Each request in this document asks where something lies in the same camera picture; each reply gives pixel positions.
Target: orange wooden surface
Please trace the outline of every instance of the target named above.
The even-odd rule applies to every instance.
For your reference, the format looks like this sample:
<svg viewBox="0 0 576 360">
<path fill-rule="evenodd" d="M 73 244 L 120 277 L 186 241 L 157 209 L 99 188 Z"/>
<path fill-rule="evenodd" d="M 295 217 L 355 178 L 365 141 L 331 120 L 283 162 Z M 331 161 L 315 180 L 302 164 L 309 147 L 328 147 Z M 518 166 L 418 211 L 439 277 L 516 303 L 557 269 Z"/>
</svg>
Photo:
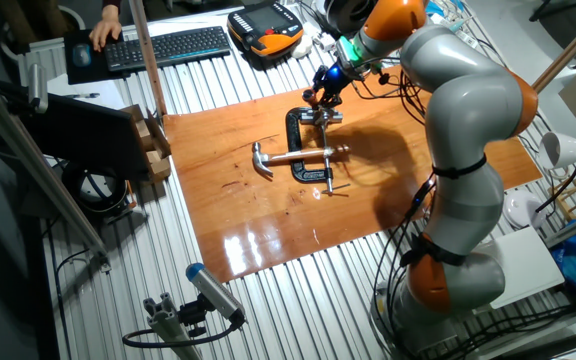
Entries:
<svg viewBox="0 0 576 360">
<path fill-rule="evenodd" d="M 368 83 L 381 92 L 376 79 Z M 285 116 L 304 106 L 301 92 L 165 117 L 204 264 L 220 281 L 396 225 L 431 172 L 424 128 L 400 100 L 362 100 L 349 86 L 338 107 L 344 120 L 327 134 L 329 145 L 352 148 L 332 165 L 334 184 L 351 186 L 342 195 L 322 195 L 325 184 L 297 182 L 288 165 L 272 166 L 272 181 L 260 176 L 252 143 L 259 141 L 265 153 L 287 151 Z M 426 103 L 429 94 L 421 98 Z M 301 129 L 304 146 L 321 146 L 313 127 Z M 541 176 L 516 139 L 491 143 L 486 154 L 505 188 Z"/>
</svg>

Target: aluminum profile table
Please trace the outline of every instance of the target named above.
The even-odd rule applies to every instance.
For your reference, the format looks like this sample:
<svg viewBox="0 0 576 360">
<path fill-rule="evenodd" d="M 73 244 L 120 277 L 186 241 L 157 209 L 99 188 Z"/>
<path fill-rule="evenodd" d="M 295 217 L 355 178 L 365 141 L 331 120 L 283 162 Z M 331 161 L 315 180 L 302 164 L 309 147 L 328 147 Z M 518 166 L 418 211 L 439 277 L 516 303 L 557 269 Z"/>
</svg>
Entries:
<svg viewBox="0 0 576 360">
<path fill-rule="evenodd" d="M 149 25 L 150 32 L 155 36 L 203 26 L 225 28 L 224 14 L 216 12 L 154 22 Z M 474 36 L 493 43 L 476 18 L 466 27 Z M 124 37 L 135 39 L 134 27 L 125 27 Z M 332 65 L 334 61 L 331 54 L 313 48 L 309 56 L 300 60 L 275 61 L 263 70 L 254 70 L 238 55 L 232 43 L 231 48 L 232 54 L 226 57 L 159 69 L 169 113 L 198 112 L 304 88 L 310 85 L 320 65 Z M 478 49 L 493 60 L 503 62 L 490 49 Z M 48 79 L 64 74 L 64 56 L 62 39 L 32 44 L 31 51 L 19 57 L 22 84 L 26 82 L 26 69 L 33 63 L 46 68 Z M 115 82 L 126 104 L 154 109 L 145 71 Z M 547 120 L 537 118 L 522 133 L 521 141 L 533 159 L 536 153 L 531 148 L 537 149 L 539 140 L 549 130 Z M 549 186 L 548 181 L 540 179 L 520 189 L 545 201 Z M 196 299 L 197 291 L 186 280 L 185 269 L 190 263 L 201 262 L 201 254 L 175 172 L 161 184 L 138 189 L 137 197 L 138 207 L 133 215 L 101 229 L 112 267 L 110 272 L 101 272 L 88 254 L 63 266 L 58 276 L 63 293 L 63 316 L 52 273 L 55 264 L 81 251 L 83 243 L 63 222 L 58 222 L 43 239 L 62 359 L 175 358 L 167 349 L 125 347 L 121 337 L 148 328 L 143 299 L 158 298 L 163 292 L 169 292 L 177 305 Z M 563 226 L 563 217 L 555 212 L 539 233 L 546 238 Z M 421 229 L 423 220 L 411 226 L 411 232 Z M 513 231 L 502 217 L 488 239 Z M 204 358 L 386 358 L 371 330 L 368 311 L 372 281 L 387 238 L 386 232 L 371 234 L 228 282 L 227 287 L 244 305 L 249 323 L 243 331 L 199 346 Z M 394 260 L 394 250 L 390 248 L 386 267 Z M 565 304 L 568 300 L 563 294 L 544 291 L 497 311 L 463 319 L 457 325 L 458 338 L 466 339 L 496 320 Z M 219 333 L 227 326 L 218 314 L 209 315 L 206 325 L 209 334 Z M 564 325 L 563 322 L 555 324 L 551 330 Z M 145 338 L 144 341 L 155 341 L 152 335 Z M 519 346 L 530 341 L 530 337 L 524 339 L 514 339 L 514 342 Z M 457 339 L 452 339 L 422 355 L 432 358 L 456 344 Z"/>
</svg>

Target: white lamp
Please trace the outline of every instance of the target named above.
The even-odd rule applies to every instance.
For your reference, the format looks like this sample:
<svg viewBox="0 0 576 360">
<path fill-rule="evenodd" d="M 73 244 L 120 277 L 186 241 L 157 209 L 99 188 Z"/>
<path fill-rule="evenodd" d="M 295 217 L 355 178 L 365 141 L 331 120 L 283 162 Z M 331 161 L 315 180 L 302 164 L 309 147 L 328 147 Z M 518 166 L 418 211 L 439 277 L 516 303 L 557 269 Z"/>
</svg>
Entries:
<svg viewBox="0 0 576 360">
<path fill-rule="evenodd" d="M 546 170 L 566 167 L 575 163 L 576 139 L 555 132 L 546 133 L 539 145 L 538 159 L 540 165 Z M 517 228 L 523 228 L 528 225 L 534 228 L 541 227 L 546 220 L 546 214 L 542 210 L 566 189 L 575 176 L 576 167 L 568 180 L 559 187 L 557 193 L 543 204 L 537 196 L 528 191 L 518 190 L 509 193 L 504 201 L 504 217 L 511 225 Z"/>
<path fill-rule="evenodd" d="M 549 132 L 539 144 L 539 163 L 544 169 L 556 169 L 576 163 L 576 139 Z"/>
</svg>

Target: black keyboard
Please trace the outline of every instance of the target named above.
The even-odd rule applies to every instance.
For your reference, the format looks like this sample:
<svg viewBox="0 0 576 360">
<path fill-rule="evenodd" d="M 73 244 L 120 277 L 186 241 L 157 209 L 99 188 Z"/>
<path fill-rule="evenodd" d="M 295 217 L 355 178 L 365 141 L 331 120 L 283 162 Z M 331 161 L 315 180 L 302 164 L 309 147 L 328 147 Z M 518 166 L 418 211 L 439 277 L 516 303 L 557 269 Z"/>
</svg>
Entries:
<svg viewBox="0 0 576 360">
<path fill-rule="evenodd" d="M 158 67 L 230 54 L 226 33 L 220 26 L 155 36 L 151 40 Z M 139 40 L 108 44 L 104 51 L 110 71 L 146 68 Z"/>
</svg>

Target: monitor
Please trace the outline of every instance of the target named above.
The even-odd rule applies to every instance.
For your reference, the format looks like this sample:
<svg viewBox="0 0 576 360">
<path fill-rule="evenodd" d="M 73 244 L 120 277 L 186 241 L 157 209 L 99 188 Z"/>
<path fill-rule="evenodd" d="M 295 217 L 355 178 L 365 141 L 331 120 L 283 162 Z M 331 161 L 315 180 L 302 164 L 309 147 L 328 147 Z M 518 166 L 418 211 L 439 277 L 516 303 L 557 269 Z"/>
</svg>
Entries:
<svg viewBox="0 0 576 360">
<path fill-rule="evenodd" d="M 28 98 L 26 87 L 0 81 L 0 89 Z M 49 94 L 44 114 L 22 114 L 20 119 L 45 155 L 118 179 L 150 180 L 148 159 L 130 113 Z"/>
</svg>

